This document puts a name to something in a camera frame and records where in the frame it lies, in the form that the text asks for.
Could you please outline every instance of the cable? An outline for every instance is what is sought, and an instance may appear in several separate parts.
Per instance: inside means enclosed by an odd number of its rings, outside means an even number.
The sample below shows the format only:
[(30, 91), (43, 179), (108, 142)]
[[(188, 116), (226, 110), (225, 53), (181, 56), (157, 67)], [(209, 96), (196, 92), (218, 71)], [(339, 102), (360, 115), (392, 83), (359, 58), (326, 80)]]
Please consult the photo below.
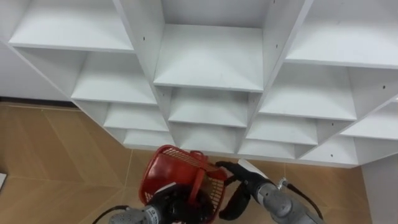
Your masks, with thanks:
[(109, 212), (112, 212), (112, 211), (115, 211), (115, 210), (127, 210), (127, 208), (128, 208), (128, 205), (117, 205), (117, 206), (115, 206), (115, 207), (112, 207), (112, 208), (108, 209), (107, 211), (103, 212), (101, 215), (99, 215), (99, 217), (96, 218), (96, 219), (93, 221), (93, 224), (98, 223), (98, 221), (99, 221), (102, 217), (104, 217), (106, 214), (108, 214)]
[(289, 190), (293, 191), (294, 193), (298, 194), (299, 196), (301, 196), (302, 198), (304, 198), (305, 200), (307, 200), (312, 207), (315, 209), (315, 211), (317, 211), (317, 214), (319, 216), (319, 218), (321, 218), (323, 220), (323, 215), (322, 212), (319, 210), (318, 206), (309, 198), (307, 197), (303, 192), (301, 192), (298, 188), (296, 188), (293, 184), (287, 184), (286, 186)]

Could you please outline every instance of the beige floor tile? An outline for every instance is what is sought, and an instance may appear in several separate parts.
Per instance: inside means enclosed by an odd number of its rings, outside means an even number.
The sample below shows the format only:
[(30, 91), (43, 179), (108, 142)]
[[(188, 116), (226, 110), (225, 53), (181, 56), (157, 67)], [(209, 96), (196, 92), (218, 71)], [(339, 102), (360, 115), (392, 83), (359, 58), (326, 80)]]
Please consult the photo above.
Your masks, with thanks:
[(318, 206), (369, 211), (361, 168), (286, 164), (288, 180)]
[(139, 200), (139, 189), (136, 187), (126, 187), (123, 192), (122, 204), (132, 208), (144, 207), (144, 204)]
[[(93, 221), (99, 217), (103, 212), (105, 212), (107, 209), (116, 206), (116, 205), (122, 205), (122, 196), (123, 196), (123, 189), (120, 189), (119, 192), (117, 192), (115, 195), (113, 195), (108, 201), (106, 201), (104, 204), (99, 206), (98, 208), (94, 209), (88, 216), (84, 219), (82, 219), (79, 224), (92, 224)], [(122, 210), (116, 210), (113, 212), (109, 212), (107, 215), (105, 215), (103, 218), (98, 220), (97, 224), (109, 224), (109, 219), (112, 217), (112, 215), (117, 214), (119, 212), (123, 212)]]
[(131, 151), (121, 148), (82, 112), (44, 110), (74, 168), (87, 183), (124, 187)]
[(9, 107), (2, 170), (18, 177), (82, 181), (41, 109)]
[[(123, 148), (76, 110), (0, 103), (0, 172), (10, 174), (0, 194), (0, 223), (89, 224), (114, 205), (141, 208), (138, 190), (153, 153)], [(371, 223), (360, 168), (250, 162), (275, 183), (286, 175), (320, 206), (328, 224)], [(222, 208), (238, 184), (228, 187)], [(252, 199), (242, 217), (228, 223), (273, 221)]]
[(153, 155), (153, 151), (144, 151), (138, 149), (134, 149), (132, 151), (126, 187), (140, 187), (144, 172)]

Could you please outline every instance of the white shelving unit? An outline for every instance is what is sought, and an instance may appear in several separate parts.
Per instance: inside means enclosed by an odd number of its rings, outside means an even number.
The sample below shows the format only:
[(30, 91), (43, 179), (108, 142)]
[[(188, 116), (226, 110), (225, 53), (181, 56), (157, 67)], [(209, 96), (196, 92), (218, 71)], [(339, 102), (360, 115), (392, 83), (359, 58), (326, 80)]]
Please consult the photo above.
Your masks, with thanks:
[(337, 167), (398, 153), (397, 1), (206, 7), (3, 0), (0, 39), (131, 149)]

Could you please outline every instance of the white label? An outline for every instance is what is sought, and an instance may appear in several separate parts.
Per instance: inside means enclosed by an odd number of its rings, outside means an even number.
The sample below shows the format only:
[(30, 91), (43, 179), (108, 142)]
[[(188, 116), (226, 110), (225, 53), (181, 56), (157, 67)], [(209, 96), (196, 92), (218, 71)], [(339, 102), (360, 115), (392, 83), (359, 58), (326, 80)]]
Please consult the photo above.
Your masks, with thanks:
[(150, 224), (159, 224), (159, 217), (155, 208), (148, 208), (147, 210), (145, 210), (145, 212), (148, 213), (148, 216), (150, 218)]

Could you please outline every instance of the gray robot arm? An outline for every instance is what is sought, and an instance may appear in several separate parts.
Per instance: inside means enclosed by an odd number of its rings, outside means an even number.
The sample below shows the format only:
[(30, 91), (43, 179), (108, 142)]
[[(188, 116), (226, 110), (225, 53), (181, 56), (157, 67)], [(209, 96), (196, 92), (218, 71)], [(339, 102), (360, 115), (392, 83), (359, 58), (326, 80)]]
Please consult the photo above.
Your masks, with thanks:
[(257, 202), (266, 208), (279, 224), (324, 224), (303, 203), (280, 191), (274, 184), (266, 183), (257, 191)]
[(162, 214), (152, 206), (142, 209), (127, 208), (126, 211), (117, 213), (109, 219), (109, 224), (159, 224)]

